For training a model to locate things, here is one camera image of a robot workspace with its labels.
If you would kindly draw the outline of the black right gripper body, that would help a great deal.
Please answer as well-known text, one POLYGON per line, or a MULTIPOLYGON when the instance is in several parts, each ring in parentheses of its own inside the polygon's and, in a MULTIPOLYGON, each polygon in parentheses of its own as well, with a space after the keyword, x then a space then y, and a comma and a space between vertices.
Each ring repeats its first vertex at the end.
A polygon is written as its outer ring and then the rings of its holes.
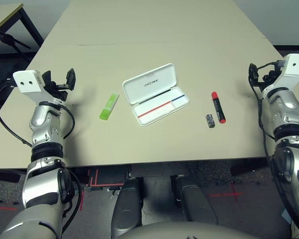
POLYGON ((263 76, 263 81, 260 83, 260 86, 269 86, 271 85, 281 74, 281 68, 284 66, 285 61, 284 60, 277 60, 275 62, 267 63, 263 66, 258 67, 258 69, 263 69, 267 66, 273 65, 274 70, 271 70, 267 75, 263 76))

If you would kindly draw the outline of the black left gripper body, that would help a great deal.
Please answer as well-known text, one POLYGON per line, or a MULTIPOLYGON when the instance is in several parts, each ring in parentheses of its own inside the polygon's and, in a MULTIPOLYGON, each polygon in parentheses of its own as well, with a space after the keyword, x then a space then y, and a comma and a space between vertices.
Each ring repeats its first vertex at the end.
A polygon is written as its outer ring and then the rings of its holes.
POLYGON ((67 90, 67 85, 66 84, 61 84, 57 85, 54 81, 51 81, 49 86, 44 86, 44 89, 53 97, 60 99, 62 101, 66 101, 68 93, 66 92, 67 90))

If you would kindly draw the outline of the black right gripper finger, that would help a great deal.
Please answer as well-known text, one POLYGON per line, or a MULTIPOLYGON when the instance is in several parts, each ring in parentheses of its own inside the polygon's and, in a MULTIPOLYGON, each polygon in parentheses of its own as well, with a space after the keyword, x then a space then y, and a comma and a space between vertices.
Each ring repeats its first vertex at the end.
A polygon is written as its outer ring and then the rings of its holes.
POLYGON ((249 76, 248 76, 248 80, 251 86, 258 86, 259 83, 258 78, 259 78, 258 68, 255 64, 251 63, 249 65, 249 76))

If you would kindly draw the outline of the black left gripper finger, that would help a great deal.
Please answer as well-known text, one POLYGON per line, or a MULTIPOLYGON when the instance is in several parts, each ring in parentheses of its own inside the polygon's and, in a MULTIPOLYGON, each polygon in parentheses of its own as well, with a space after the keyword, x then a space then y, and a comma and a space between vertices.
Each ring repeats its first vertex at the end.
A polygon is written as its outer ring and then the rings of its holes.
POLYGON ((44 80, 45 86, 49 86, 51 83, 51 71, 46 71, 42 74, 42 78, 44 80))
POLYGON ((73 68, 67 72, 66 80, 67 89, 73 90, 76 83, 76 75, 73 68))

